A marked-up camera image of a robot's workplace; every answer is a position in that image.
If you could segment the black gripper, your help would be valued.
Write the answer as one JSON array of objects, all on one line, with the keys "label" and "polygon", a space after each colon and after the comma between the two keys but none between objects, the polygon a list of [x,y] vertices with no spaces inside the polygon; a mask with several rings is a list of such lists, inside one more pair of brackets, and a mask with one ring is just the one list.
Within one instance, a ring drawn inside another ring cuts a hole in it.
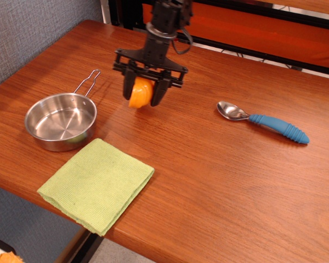
[{"label": "black gripper", "polygon": [[117,49],[113,69],[124,75],[123,96],[131,98],[137,76],[155,81],[151,106],[157,106],[169,86],[180,88],[184,75],[188,72],[185,66],[167,58],[169,45],[177,37],[176,30],[165,33],[152,23],[146,24],[147,36],[143,48],[138,50]]}]

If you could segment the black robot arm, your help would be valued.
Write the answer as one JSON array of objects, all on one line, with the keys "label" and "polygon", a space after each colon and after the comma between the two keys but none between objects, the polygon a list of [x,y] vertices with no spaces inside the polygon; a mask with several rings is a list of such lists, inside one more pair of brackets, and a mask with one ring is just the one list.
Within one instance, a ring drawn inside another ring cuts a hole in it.
[{"label": "black robot arm", "polygon": [[182,87],[188,69],[167,58],[167,52],[170,45],[175,46],[178,30],[192,45],[193,39],[185,29],[192,16],[192,1],[154,1],[152,19],[146,24],[144,46],[138,50],[116,50],[113,69],[124,76],[123,96],[126,100],[133,96],[137,78],[154,82],[152,107],[161,102],[168,88]]}]

